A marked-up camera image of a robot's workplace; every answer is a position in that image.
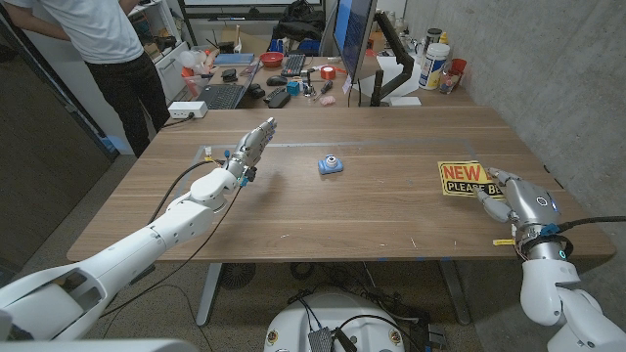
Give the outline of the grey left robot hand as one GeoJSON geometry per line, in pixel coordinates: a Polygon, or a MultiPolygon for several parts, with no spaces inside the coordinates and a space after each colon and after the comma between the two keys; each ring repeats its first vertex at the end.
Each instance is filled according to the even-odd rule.
{"type": "Polygon", "coordinates": [[[265,147],[272,140],[277,127],[274,117],[269,117],[258,127],[246,133],[235,147],[235,151],[223,166],[236,178],[242,177],[260,160],[265,147]]]}

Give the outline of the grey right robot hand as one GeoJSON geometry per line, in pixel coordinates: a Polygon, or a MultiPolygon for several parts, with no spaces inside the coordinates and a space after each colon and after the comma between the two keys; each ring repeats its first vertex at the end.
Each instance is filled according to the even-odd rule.
{"type": "Polygon", "coordinates": [[[473,193],[493,219],[515,225],[517,245],[537,239],[544,227],[557,222],[556,201],[546,189],[502,169],[487,167],[486,172],[505,201],[490,197],[478,186],[472,188],[473,193]]]}

